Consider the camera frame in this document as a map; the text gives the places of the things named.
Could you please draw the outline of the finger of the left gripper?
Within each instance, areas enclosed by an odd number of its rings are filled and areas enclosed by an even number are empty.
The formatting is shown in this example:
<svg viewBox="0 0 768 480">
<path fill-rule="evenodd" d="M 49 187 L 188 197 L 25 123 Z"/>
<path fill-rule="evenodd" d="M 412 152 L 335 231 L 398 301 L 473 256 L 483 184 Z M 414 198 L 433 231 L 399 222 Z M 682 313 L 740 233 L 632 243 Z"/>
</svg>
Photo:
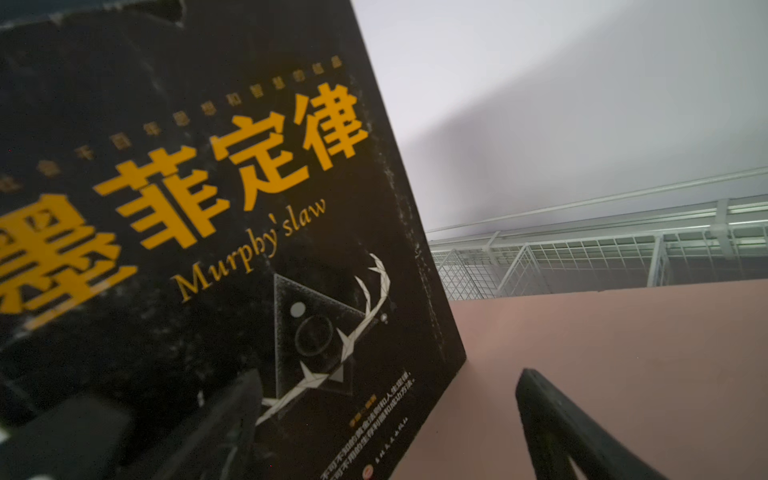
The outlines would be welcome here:
<svg viewBox="0 0 768 480">
<path fill-rule="evenodd" d="M 133 431 L 132 412 L 95 395 L 77 395 L 1 443 L 3 479 L 109 479 Z"/>
</svg>

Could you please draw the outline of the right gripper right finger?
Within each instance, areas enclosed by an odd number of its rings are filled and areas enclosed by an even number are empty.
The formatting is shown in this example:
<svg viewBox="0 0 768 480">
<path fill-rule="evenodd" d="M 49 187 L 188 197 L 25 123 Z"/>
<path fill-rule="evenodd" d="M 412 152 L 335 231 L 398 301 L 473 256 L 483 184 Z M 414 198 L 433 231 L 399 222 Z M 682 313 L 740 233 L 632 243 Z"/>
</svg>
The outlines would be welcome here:
<svg viewBox="0 0 768 480">
<path fill-rule="evenodd" d="M 538 479 L 662 479 L 540 372 L 526 368 L 515 389 Z"/>
</svg>

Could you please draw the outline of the black book yellow title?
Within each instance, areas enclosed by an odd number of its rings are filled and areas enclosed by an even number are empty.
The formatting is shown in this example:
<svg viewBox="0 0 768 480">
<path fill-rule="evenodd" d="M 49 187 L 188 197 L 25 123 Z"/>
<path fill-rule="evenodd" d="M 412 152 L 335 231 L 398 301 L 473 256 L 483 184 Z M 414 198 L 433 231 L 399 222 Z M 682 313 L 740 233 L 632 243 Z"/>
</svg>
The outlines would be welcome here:
<svg viewBox="0 0 768 480">
<path fill-rule="evenodd" d="M 256 369 L 245 479 L 390 479 L 465 359 L 350 2 L 2 3 L 1 443 Z"/>
</svg>

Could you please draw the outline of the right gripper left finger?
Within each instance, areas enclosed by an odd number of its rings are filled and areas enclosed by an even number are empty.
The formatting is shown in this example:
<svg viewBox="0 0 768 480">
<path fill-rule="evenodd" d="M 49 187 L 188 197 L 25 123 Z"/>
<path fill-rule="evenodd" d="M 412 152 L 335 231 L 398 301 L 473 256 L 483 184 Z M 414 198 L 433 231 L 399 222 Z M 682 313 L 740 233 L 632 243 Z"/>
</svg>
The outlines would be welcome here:
<svg viewBox="0 0 768 480">
<path fill-rule="evenodd" d="M 245 479 L 254 465 L 262 383 L 249 370 L 210 397 L 118 479 Z"/>
</svg>

